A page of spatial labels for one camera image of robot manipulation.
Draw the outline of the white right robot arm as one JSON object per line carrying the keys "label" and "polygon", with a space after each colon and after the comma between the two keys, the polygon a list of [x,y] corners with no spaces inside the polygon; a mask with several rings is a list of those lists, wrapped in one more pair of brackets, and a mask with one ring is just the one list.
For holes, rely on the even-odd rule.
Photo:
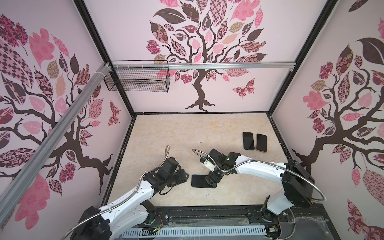
{"label": "white right robot arm", "polygon": [[212,149],[209,154],[200,157],[200,162],[210,170],[206,182],[214,188],[223,176],[230,174],[256,176],[282,186],[280,191],[266,197],[261,209],[265,219],[280,215],[293,206],[309,208],[313,204],[315,180],[297,161],[265,162],[234,152],[224,155]]}

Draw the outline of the pink phone case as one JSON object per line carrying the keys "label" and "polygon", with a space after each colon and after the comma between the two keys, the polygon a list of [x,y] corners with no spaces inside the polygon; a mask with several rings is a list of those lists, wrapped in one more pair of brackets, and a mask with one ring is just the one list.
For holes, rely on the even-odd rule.
{"label": "pink phone case", "polygon": [[268,150],[267,146],[267,136],[262,134],[257,134],[256,137],[256,150],[266,153]]}

